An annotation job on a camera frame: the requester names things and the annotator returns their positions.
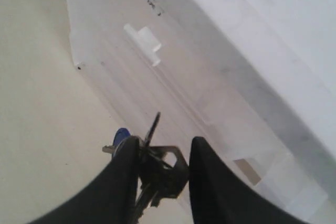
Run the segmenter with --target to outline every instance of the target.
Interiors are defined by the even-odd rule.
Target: floor
[[[0,6],[0,223],[19,224],[89,183],[109,161],[101,147],[123,122],[73,66],[66,0]],[[179,205],[162,205],[142,223],[191,222]]]

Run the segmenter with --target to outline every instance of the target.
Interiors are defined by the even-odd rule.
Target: beige floor
[[[73,67],[69,31],[66,0],[0,0],[1,224],[30,221],[90,182],[123,124]],[[143,222],[190,222],[164,205]]]

